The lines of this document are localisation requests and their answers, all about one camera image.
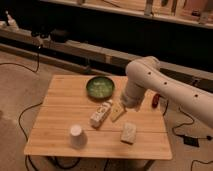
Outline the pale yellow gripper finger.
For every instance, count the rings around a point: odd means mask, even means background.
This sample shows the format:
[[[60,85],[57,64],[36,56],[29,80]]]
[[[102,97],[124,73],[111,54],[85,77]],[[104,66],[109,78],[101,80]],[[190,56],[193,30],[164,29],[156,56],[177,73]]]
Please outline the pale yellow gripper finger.
[[[112,122],[116,122],[124,113],[126,109],[120,102],[115,103],[111,108],[110,119]]]

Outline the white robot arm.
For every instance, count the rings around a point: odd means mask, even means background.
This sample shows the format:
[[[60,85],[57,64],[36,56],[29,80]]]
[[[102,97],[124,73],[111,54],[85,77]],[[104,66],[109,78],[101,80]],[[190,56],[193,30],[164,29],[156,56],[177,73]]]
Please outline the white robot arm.
[[[213,94],[162,74],[156,57],[135,59],[127,64],[125,72],[127,82],[120,95],[124,107],[139,107],[150,89],[172,100],[213,129]]]

